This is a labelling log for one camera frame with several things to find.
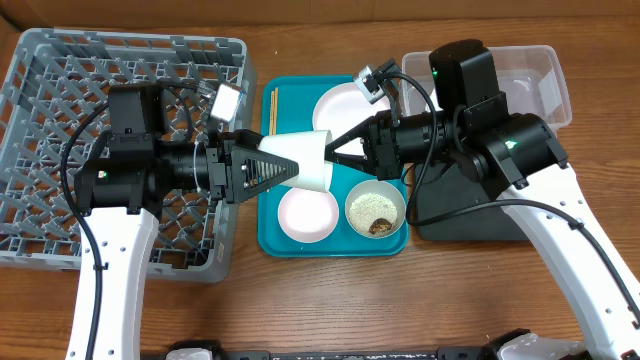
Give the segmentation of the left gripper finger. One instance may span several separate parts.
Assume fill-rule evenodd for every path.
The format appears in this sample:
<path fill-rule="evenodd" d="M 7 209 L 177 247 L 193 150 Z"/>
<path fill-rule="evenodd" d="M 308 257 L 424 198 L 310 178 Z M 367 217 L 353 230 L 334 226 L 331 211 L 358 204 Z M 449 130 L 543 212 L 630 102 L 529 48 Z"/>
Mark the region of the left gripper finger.
<path fill-rule="evenodd" d="M 299 174 L 298 163 L 260 150 L 232 147 L 233 202 L 242 203 Z"/>
<path fill-rule="evenodd" d="M 236 145 L 257 150 L 264 136 L 249 129 L 238 129 L 227 135 Z"/>

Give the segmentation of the brown food scrap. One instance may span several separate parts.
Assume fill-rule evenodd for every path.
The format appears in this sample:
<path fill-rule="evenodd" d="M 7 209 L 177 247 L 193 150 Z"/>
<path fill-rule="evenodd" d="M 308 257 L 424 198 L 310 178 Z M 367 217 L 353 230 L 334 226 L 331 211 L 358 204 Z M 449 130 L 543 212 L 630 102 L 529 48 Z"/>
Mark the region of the brown food scrap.
<path fill-rule="evenodd" d="M 369 233 L 372 236 L 384 236 L 388 233 L 394 224 L 385 218 L 378 218 L 372 222 L 369 227 Z"/>

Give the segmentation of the wooden chopstick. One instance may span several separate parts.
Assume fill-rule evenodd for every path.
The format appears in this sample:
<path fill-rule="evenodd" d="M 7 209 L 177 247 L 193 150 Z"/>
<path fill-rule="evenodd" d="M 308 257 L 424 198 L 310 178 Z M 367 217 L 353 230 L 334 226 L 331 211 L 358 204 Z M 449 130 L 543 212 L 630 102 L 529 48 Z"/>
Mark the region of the wooden chopstick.
<path fill-rule="evenodd" d="M 271 115 L 270 115 L 270 135 L 277 134 L 279 88 L 276 87 L 271 92 Z"/>
<path fill-rule="evenodd" d="M 270 99 L 270 113 L 269 113 L 269 136 L 272 136 L 276 132 L 276 118 L 277 118 L 277 97 L 278 89 L 275 88 L 271 91 Z"/>

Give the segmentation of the white paper cup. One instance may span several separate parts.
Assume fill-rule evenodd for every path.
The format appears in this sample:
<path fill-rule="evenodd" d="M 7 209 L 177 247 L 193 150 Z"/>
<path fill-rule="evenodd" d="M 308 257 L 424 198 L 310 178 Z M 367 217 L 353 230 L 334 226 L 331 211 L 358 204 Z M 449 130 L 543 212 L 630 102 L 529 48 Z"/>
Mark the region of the white paper cup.
<path fill-rule="evenodd" d="M 298 174 L 283 185 L 328 192 L 333 164 L 325 160 L 325 146 L 332 142 L 329 130 L 306 131 L 266 136 L 258 149 L 298 164 Z"/>

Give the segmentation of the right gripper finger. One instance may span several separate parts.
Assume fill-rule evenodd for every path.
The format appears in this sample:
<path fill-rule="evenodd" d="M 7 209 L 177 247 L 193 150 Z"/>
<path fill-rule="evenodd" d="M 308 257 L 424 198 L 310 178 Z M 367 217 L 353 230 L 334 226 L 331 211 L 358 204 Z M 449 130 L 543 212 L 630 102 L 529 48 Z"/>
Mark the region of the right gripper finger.
<path fill-rule="evenodd" d="M 358 156 L 335 152 L 326 152 L 325 160 L 334 164 L 339 164 L 354 170 L 358 170 L 369 175 L 376 174 L 374 161 L 369 159 L 366 155 Z"/>
<path fill-rule="evenodd" d="M 324 148 L 325 158 L 339 156 L 370 158 L 367 148 L 367 118 L 360 120 L 329 117 L 323 121 L 323 129 L 330 133 Z"/>

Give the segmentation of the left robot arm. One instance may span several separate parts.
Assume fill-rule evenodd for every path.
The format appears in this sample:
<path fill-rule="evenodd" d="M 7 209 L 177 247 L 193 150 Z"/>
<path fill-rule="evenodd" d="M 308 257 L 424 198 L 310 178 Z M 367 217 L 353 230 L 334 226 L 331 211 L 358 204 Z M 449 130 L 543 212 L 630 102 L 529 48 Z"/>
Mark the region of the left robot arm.
<path fill-rule="evenodd" d="M 208 140 L 166 141 L 165 93 L 190 108 L 181 90 L 206 102 Z M 239 204 L 299 175 L 297 162 L 259 150 L 262 135 L 227 132 L 243 90 L 228 82 L 158 80 L 115 85 L 74 131 L 61 159 L 60 182 L 81 229 L 81 268 L 69 359 L 137 359 L 144 286 L 165 197 L 173 190 L 209 192 Z"/>

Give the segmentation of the white rice grains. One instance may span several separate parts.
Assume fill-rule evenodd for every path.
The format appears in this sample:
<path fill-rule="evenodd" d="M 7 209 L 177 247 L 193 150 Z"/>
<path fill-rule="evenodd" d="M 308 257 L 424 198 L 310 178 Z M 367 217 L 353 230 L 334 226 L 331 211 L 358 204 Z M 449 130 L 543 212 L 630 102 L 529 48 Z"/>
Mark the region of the white rice grains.
<path fill-rule="evenodd" d="M 360 234 L 369 237 L 383 237 L 372 236 L 369 233 L 370 225 L 378 218 L 385 218 L 395 226 L 398 219 L 398 211 L 393 202 L 387 197 L 375 193 L 366 193 L 351 203 L 347 216 L 352 227 Z"/>

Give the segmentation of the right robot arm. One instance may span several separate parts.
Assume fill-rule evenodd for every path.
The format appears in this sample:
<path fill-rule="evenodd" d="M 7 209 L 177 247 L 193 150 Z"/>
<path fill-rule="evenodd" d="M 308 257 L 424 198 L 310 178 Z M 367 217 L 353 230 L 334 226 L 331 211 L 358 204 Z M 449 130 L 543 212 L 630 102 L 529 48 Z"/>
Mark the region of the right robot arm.
<path fill-rule="evenodd" d="M 635 359 L 639 283 L 587 205 L 565 149 L 540 117 L 510 113 L 480 40 L 430 54 L 425 112 L 380 112 L 332 141 L 328 161 L 396 179 L 403 167 L 448 158 L 528 237 L 568 300 L 580 342 L 510 331 L 483 346 L 441 347 L 440 359 Z"/>

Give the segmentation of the grey green bowl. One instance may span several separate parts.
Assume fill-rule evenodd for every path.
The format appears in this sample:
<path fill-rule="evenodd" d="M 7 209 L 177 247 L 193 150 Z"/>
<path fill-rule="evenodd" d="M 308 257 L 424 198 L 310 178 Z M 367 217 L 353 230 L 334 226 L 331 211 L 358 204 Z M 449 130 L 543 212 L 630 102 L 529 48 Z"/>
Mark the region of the grey green bowl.
<path fill-rule="evenodd" d="M 390 233 L 388 233 L 386 236 L 383 237 L 369 237 L 369 236 L 365 236 L 360 234 L 359 232 L 357 232 L 351 225 L 348 216 L 347 216 L 347 212 L 349 209 L 349 206 L 351 205 L 351 203 L 358 198 L 361 195 L 364 195 L 366 193 L 375 193 L 375 194 L 379 194 L 382 195 L 384 197 L 387 197 L 388 199 L 390 199 L 393 204 L 396 206 L 397 211 L 398 211 L 398 219 L 397 222 L 395 224 L 395 226 L 393 227 L 393 229 L 391 230 Z M 396 232 L 398 232 L 400 230 L 400 228 L 405 224 L 405 211 L 406 211 L 406 203 L 405 203 L 405 197 L 403 195 L 403 193 L 394 185 L 392 185 L 390 182 L 387 181 L 379 181 L 379 180 L 366 180 L 363 181 L 359 184 L 357 184 L 348 194 L 347 198 L 346 198 L 346 202 L 345 202 L 345 215 L 346 215 L 346 219 L 348 224 L 351 226 L 351 228 L 358 233 L 359 235 L 362 235 L 366 238 L 370 238 L 370 239 L 382 239 L 382 238 L 387 238 L 387 237 L 391 237 L 392 235 L 394 235 Z"/>

